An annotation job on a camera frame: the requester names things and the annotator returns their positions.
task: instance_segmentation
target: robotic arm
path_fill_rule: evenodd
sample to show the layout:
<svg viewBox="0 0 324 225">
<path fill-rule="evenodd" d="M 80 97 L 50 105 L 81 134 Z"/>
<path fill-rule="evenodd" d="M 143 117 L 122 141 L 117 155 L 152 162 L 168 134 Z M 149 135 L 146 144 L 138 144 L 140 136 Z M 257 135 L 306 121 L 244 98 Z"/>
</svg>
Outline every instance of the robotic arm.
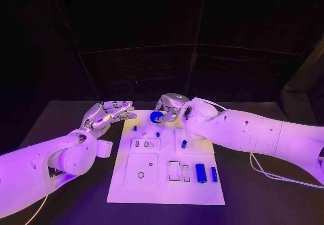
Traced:
<svg viewBox="0 0 324 225">
<path fill-rule="evenodd" d="M 94 157 L 109 157 L 112 143 L 97 138 L 110 123 L 136 118 L 132 102 L 96 103 L 79 129 L 66 136 L 0 156 L 0 218 L 20 211 L 84 174 Z"/>
<path fill-rule="evenodd" d="M 181 95 L 161 96 L 155 109 L 166 108 L 166 112 L 172 109 L 174 113 L 152 118 L 153 122 L 174 121 L 179 116 L 192 139 L 207 139 L 228 149 L 283 159 L 296 164 L 324 185 L 324 127 L 272 120 L 225 109 L 200 98 L 182 102 L 187 98 L 178 96 Z"/>
</svg>

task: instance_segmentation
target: dark table surface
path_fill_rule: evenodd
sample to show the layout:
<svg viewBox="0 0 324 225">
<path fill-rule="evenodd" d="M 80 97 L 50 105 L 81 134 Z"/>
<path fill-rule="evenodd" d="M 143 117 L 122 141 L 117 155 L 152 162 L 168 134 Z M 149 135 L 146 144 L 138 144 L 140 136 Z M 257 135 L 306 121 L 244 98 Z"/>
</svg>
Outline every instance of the dark table surface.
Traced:
<svg viewBox="0 0 324 225">
<path fill-rule="evenodd" d="M 79 127 L 94 102 L 50 101 L 20 148 L 66 135 Z M 220 103 L 272 119 L 286 120 L 274 103 Z M 155 102 L 135 102 L 152 110 Z M 218 178 L 225 206 L 106 203 L 123 122 L 113 123 L 100 137 L 113 142 L 110 157 L 96 158 L 87 173 L 66 183 L 47 197 L 31 225 L 100 224 L 324 224 L 324 190 L 276 181 L 250 168 L 248 154 L 214 145 Z M 256 154 L 263 169 L 300 181 L 313 178 L 290 163 Z M 43 200 L 0 219 L 1 225 L 22 225 Z"/>
</svg>

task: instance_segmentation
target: white cable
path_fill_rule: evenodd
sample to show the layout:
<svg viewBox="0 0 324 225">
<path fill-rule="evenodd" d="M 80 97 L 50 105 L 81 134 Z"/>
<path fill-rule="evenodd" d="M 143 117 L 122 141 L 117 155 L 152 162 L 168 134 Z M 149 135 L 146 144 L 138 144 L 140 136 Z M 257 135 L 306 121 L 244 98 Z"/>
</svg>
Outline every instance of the white cable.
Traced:
<svg viewBox="0 0 324 225">
<path fill-rule="evenodd" d="M 254 162 L 256 162 L 256 164 L 257 164 L 260 170 L 257 170 L 257 169 L 254 168 L 253 164 L 251 164 L 251 157 L 253 157 L 253 159 L 254 159 Z M 293 182 L 293 183 L 297 183 L 297 184 L 310 186 L 310 187 L 313 187 L 313 188 L 324 188 L 324 186 L 318 186 L 318 185 L 308 184 L 308 183 L 303 183 L 303 182 L 296 181 L 296 180 L 290 180 L 290 179 L 287 179 L 287 178 L 284 178 L 284 177 L 280 177 L 280 176 L 277 176 L 277 175 L 274 175 L 274 174 L 272 174 L 272 173 L 264 172 L 263 169 L 261 169 L 261 167 L 260 167 L 260 165 L 259 165 L 259 162 L 257 162 L 257 160 L 256 160 L 256 158 L 254 158 L 253 153 L 248 154 L 248 164 L 250 164 L 253 170 L 257 171 L 257 172 L 260 172 L 260 173 L 263 173 L 263 174 L 266 175 L 266 177 L 269 177 L 270 179 L 282 180 L 282 181 L 287 181 L 287 182 Z"/>
<path fill-rule="evenodd" d="M 220 105 L 218 105 L 218 104 L 215 104 L 214 102 L 210 102 L 210 101 L 208 101 L 208 100 L 205 100 L 205 99 L 201 99 L 201 98 L 195 97 L 192 100 L 200 100 L 200 101 L 204 101 L 204 102 L 207 102 L 208 104 L 215 105 L 217 107 L 220 107 L 223 110 L 227 110 L 223 106 L 220 106 Z"/>
<path fill-rule="evenodd" d="M 27 225 L 27 224 L 30 223 L 31 219 L 35 217 L 35 215 L 37 215 L 37 213 L 38 213 L 38 211 L 40 211 L 40 208 L 43 207 L 43 204 L 44 204 L 45 199 L 47 199 L 47 195 L 45 195 L 45 197 L 44 197 L 44 200 L 43 200 L 43 203 L 41 203 L 41 205 L 40 205 L 40 207 L 38 207 L 38 210 L 35 211 L 32 217 L 30 218 L 28 222 L 27 222 L 24 225 Z"/>
</svg>

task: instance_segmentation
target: white board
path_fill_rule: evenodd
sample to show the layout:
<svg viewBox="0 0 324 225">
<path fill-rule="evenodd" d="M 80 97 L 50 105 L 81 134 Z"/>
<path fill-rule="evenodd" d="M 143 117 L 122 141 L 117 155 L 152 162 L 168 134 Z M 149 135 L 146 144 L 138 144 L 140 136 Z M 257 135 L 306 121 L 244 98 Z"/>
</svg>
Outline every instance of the white board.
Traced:
<svg viewBox="0 0 324 225">
<path fill-rule="evenodd" d="M 178 119 L 153 124 L 151 112 L 135 110 L 136 119 L 125 121 L 106 202 L 224 205 L 220 178 L 217 175 L 217 182 L 212 182 L 211 177 L 211 167 L 215 167 L 211 143 L 188 137 Z M 179 181 L 169 181 L 169 161 L 179 162 L 175 171 Z M 198 163 L 205 169 L 207 183 L 202 184 L 195 177 Z M 184 165 L 189 182 L 184 182 Z"/>
</svg>

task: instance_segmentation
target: dark background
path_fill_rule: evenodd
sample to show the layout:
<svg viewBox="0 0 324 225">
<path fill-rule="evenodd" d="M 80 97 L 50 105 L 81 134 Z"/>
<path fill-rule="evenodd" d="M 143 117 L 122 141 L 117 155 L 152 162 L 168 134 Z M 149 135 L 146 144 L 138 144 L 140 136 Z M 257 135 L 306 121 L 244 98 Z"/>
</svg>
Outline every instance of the dark background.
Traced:
<svg viewBox="0 0 324 225">
<path fill-rule="evenodd" d="M 319 1 L 2 3 L 0 154 L 50 100 L 279 101 L 324 32 Z M 324 124 L 324 80 L 309 99 Z"/>
</svg>

